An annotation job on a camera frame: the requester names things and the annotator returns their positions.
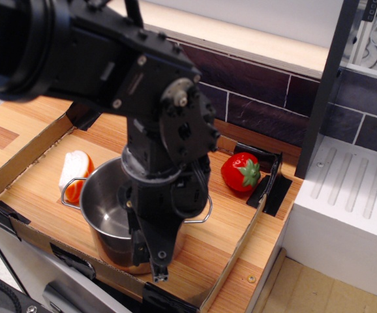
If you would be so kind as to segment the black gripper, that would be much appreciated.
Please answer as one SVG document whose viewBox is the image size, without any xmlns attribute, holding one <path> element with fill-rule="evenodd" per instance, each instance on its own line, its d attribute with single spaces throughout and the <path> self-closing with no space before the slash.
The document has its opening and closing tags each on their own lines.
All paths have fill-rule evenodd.
<svg viewBox="0 0 377 313">
<path fill-rule="evenodd" d="M 157 173 L 121 158 L 117 199 L 127 211 L 132 262 L 150 261 L 153 282 L 168 281 L 167 266 L 157 264 L 171 263 L 181 225 L 207 205 L 210 172 L 208 156 Z"/>
</svg>

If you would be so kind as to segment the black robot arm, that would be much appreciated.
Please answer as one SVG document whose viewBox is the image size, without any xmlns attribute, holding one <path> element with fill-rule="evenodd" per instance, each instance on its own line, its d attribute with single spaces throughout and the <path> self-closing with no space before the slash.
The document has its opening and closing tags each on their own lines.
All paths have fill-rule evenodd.
<svg viewBox="0 0 377 313">
<path fill-rule="evenodd" d="M 121 16 L 105 1 L 0 1 L 0 99 L 44 95 L 127 118 L 121 156 L 85 180 L 80 207 L 106 261 L 148 263 L 159 282 L 181 225 L 211 205 L 208 154 L 220 134 L 200 72 L 144 29 L 137 1 L 125 6 Z"/>
</svg>

